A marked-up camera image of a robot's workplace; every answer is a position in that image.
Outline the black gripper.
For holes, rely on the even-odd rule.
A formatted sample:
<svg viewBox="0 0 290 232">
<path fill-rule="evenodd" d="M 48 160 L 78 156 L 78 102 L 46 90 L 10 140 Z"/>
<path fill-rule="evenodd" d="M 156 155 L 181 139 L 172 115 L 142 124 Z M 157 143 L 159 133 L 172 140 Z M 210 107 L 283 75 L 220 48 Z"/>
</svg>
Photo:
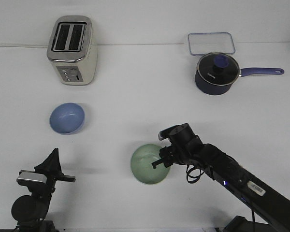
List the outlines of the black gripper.
<svg viewBox="0 0 290 232">
<path fill-rule="evenodd" d="M 46 184 L 33 184 L 28 186 L 31 193 L 53 193 L 57 181 L 75 182 L 75 176 L 64 175 L 59 160 L 59 150 L 54 148 L 50 155 L 39 165 L 35 167 L 35 171 L 55 172 L 53 174 L 44 174 L 47 177 Z"/>
<path fill-rule="evenodd" d="M 159 151 L 160 159 L 152 162 L 153 169 L 156 169 L 158 165 L 163 164 L 165 168 L 172 166 L 173 164 L 178 164 L 178 150 L 173 146 L 166 146 Z"/>
</svg>

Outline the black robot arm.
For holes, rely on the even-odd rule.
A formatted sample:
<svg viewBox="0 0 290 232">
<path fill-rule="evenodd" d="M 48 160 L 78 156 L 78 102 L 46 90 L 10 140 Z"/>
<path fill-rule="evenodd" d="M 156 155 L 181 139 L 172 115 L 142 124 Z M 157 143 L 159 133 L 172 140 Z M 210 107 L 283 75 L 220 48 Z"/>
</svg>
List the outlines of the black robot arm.
<svg viewBox="0 0 290 232">
<path fill-rule="evenodd" d="M 265 224 L 236 216 L 224 229 L 225 232 L 290 232 L 290 200 L 244 169 L 235 159 L 212 144 L 204 144 L 194 134 L 188 123 L 175 125 L 159 132 L 159 139 L 169 139 L 171 145 L 160 149 L 160 159 L 152 163 L 170 167 L 173 164 L 193 167 L 186 170 L 189 183 L 199 176 L 194 170 L 207 174 L 259 215 Z"/>
<path fill-rule="evenodd" d="M 17 221 L 18 232 L 57 232 L 54 222 L 45 220 L 57 181 L 75 182 L 76 178 L 64 175 L 59 161 L 59 149 L 50 155 L 33 171 L 20 170 L 17 184 L 28 188 L 30 195 L 15 200 L 11 214 Z"/>
</svg>

